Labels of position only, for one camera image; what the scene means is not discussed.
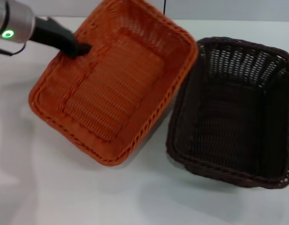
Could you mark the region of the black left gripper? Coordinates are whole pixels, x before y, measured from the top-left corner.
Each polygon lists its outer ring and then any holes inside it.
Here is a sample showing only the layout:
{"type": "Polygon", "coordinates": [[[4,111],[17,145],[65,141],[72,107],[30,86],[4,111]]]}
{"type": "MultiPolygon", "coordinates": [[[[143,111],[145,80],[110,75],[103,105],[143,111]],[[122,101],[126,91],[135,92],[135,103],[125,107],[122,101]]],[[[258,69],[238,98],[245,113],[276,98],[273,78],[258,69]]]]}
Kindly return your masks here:
{"type": "Polygon", "coordinates": [[[61,50],[74,59],[90,52],[92,45],[75,40],[73,33],[51,18],[35,18],[35,28],[30,41],[61,50]]]}

